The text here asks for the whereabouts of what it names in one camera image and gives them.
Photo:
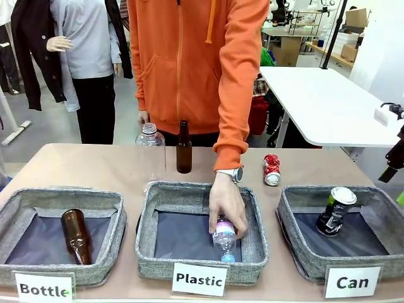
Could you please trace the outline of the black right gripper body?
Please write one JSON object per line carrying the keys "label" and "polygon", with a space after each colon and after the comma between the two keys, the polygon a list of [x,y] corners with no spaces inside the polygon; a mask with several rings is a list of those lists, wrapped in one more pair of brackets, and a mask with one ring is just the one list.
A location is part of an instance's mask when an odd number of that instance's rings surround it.
{"label": "black right gripper body", "polygon": [[388,166],[392,167],[393,169],[402,169],[403,168],[403,130],[404,126],[401,127],[400,132],[398,133],[398,137],[400,138],[399,142],[390,149],[390,151],[386,154],[386,160]]}

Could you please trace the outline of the person's left hand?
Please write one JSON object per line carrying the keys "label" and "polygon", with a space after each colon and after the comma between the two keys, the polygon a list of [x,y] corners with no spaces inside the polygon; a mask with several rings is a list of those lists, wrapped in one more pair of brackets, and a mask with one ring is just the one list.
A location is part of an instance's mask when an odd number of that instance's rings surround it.
{"label": "person's left hand", "polygon": [[238,185],[230,175],[223,172],[216,173],[210,190],[209,202],[209,233],[212,234],[216,230],[217,219],[221,213],[233,223],[237,231],[236,237],[243,238],[248,228],[245,204]]}

